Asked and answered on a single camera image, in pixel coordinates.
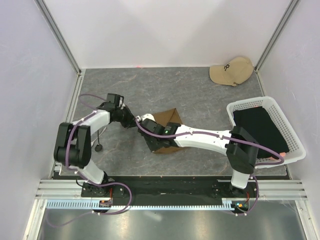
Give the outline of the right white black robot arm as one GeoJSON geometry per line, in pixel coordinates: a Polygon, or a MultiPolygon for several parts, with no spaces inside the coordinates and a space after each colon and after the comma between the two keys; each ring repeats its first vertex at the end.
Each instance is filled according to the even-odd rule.
{"type": "Polygon", "coordinates": [[[162,126],[149,118],[137,120],[136,123],[138,132],[152,152],[161,148],[198,148],[226,156],[232,167],[230,193],[240,197],[247,191],[259,149],[256,140],[242,127],[214,131],[174,122],[162,126]]]}

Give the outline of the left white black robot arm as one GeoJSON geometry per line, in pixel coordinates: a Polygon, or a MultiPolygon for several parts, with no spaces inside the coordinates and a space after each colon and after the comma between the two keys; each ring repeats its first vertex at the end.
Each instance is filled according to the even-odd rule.
{"type": "Polygon", "coordinates": [[[135,116],[127,106],[110,111],[93,110],[78,121],[63,122],[58,127],[53,158],[69,170],[73,170],[92,185],[92,191],[99,197],[110,191],[109,177],[92,160],[92,135],[112,122],[124,128],[135,127],[135,116]]]}

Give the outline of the brown cloth napkin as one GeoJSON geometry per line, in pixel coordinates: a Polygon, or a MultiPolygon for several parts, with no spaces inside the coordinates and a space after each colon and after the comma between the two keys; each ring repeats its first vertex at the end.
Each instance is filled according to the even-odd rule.
{"type": "MultiPolygon", "coordinates": [[[[153,113],[152,115],[155,121],[158,124],[161,124],[162,126],[166,126],[168,123],[178,123],[181,125],[183,124],[176,108],[172,108],[163,112],[153,113]]],[[[173,154],[180,150],[182,150],[182,148],[174,147],[174,146],[171,146],[168,148],[161,147],[160,149],[153,151],[153,153],[154,154],[173,154]]]]}

